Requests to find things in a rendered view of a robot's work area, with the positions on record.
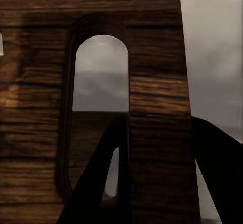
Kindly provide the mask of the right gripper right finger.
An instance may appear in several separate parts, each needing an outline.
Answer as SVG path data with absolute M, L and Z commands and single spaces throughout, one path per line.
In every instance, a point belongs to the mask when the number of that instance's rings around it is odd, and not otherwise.
M 222 224 L 243 224 L 243 144 L 191 117 L 194 153 Z

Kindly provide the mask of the cutting board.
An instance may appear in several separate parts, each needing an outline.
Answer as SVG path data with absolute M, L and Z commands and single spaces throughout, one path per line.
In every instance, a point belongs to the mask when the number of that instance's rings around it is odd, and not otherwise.
M 97 35 L 128 50 L 133 224 L 201 224 L 180 0 L 0 0 L 0 34 L 0 224 L 68 202 L 76 53 Z

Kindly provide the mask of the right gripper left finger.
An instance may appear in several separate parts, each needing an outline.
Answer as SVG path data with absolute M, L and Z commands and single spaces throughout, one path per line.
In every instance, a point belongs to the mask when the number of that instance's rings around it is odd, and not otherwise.
M 100 207 L 117 147 L 118 205 Z M 56 224 L 133 224 L 126 116 L 108 124 Z

